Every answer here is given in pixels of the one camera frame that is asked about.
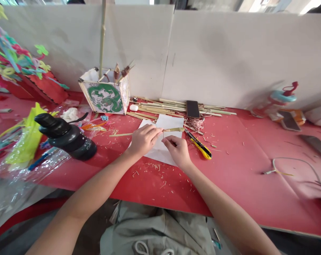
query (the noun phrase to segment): cable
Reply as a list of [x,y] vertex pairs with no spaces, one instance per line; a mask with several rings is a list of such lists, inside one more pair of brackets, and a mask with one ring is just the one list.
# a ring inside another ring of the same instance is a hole
[[286,157],[278,157],[278,158],[274,158],[274,159],[272,160],[272,164],[273,164],[273,168],[274,168],[274,170],[269,171],[269,172],[266,172],[266,173],[264,173],[264,174],[270,174],[270,173],[272,173],[272,172],[277,172],[277,170],[276,170],[276,166],[275,166],[275,159],[294,159],[294,160],[298,160],[298,161],[302,161],[302,162],[304,162],[304,163],[307,163],[307,164],[311,167],[311,169],[313,170],[313,172],[314,172],[314,173],[315,173],[315,175],[316,175],[316,178],[317,178],[317,181],[316,181],[316,182],[317,182],[319,185],[321,185],[320,177],[319,177],[319,175],[317,174],[317,172],[315,171],[314,167],[313,167],[311,164],[309,164],[307,161],[304,161],[304,160],[302,160],[302,159],[286,158]]

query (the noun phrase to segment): blue pen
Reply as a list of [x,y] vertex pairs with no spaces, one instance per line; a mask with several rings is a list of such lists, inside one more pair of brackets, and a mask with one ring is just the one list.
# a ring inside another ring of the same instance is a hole
[[53,152],[55,149],[57,149],[56,147],[52,147],[50,148],[48,151],[46,151],[38,160],[36,160],[34,163],[32,163],[29,167],[28,170],[29,171],[33,171],[42,161],[44,161],[46,159],[46,157],[48,157],[51,152]]

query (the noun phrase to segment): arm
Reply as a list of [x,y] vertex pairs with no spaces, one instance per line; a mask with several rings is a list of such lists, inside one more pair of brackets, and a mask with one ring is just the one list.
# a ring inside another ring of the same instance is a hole
[[71,255],[84,223],[105,203],[126,171],[151,150],[161,131],[153,125],[134,131],[131,146],[68,199],[27,255]]
[[281,254],[249,214],[191,162],[184,139],[168,136],[162,142],[175,163],[191,179],[223,233],[242,254]]

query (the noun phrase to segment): smartphone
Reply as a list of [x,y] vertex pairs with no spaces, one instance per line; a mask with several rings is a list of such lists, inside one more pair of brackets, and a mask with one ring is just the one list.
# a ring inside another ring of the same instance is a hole
[[197,101],[186,101],[186,114],[189,118],[200,118]]
[[321,154],[321,140],[315,136],[299,135],[299,137]]
[[295,121],[293,115],[290,112],[278,111],[278,113],[283,116],[283,120],[281,120],[281,125],[283,126],[284,129],[301,132],[300,126]]

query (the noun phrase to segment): black water bottle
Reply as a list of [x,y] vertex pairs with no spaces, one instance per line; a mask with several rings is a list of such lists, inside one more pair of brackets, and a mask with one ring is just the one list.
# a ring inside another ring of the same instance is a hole
[[77,126],[48,113],[37,115],[35,121],[41,125],[39,131],[48,137],[50,145],[64,150],[71,157],[85,161],[95,155],[95,143],[84,136]]

